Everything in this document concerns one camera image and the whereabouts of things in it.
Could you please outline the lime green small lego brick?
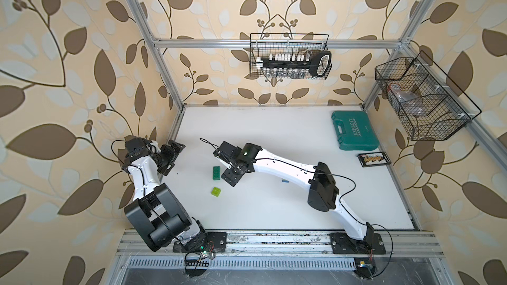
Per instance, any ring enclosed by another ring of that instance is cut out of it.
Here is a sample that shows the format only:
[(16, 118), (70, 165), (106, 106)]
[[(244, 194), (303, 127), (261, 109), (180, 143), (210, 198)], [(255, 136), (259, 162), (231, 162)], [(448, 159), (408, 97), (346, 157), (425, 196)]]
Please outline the lime green small lego brick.
[(218, 187), (214, 187), (211, 191), (211, 195), (214, 197), (219, 197), (220, 193), (221, 189), (219, 189)]

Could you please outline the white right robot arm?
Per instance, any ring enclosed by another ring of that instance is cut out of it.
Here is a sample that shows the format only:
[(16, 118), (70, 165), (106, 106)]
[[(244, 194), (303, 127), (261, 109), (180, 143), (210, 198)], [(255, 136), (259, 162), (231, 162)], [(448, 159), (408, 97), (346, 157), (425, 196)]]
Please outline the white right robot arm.
[(337, 176), (331, 173), (327, 164), (297, 163), (252, 143), (240, 148), (224, 141), (220, 146), (214, 146), (214, 149), (214, 157), (227, 168), (221, 178), (232, 187), (236, 186), (245, 174), (254, 172), (287, 180), (308, 193), (307, 203), (310, 207), (334, 215), (348, 238), (371, 243), (374, 234), (372, 225), (363, 222), (348, 207), (336, 185)]

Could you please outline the green long lego brick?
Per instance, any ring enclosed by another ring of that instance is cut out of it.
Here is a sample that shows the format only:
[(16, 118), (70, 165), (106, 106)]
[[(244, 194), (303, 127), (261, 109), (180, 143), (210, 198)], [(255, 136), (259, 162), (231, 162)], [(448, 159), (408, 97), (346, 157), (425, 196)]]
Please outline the green long lego brick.
[(214, 166), (213, 167), (213, 181), (219, 181), (220, 180), (220, 166)]

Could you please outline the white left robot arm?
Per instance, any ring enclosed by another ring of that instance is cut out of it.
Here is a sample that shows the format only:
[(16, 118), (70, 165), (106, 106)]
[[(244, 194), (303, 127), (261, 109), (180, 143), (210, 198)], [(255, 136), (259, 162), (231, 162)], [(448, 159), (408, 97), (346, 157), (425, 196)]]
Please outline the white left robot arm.
[(158, 146), (156, 141), (133, 137), (125, 142), (125, 149), (121, 168), (132, 177), (134, 192), (124, 213), (148, 248), (156, 252), (176, 241), (184, 252), (203, 249), (207, 232), (161, 182), (185, 145), (170, 140)]

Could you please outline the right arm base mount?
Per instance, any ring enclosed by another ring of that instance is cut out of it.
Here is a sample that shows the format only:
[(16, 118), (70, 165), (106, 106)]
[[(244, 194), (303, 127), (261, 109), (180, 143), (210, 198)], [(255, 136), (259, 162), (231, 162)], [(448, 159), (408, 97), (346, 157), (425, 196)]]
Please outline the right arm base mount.
[(367, 233), (366, 240), (355, 240), (346, 233), (330, 234), (333, 254), (336, 255), (385, 255), (387, 253), (380, 234)]

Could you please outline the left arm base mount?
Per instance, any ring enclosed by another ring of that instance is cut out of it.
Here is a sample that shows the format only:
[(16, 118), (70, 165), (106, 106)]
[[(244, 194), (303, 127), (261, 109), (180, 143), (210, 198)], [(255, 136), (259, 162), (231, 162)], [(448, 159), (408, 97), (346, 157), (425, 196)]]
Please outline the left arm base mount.
[(174, 253), (224, 253), (226, 246), (226, 232), (199, 232), (184, 245), (176, 241), (172, 251)]

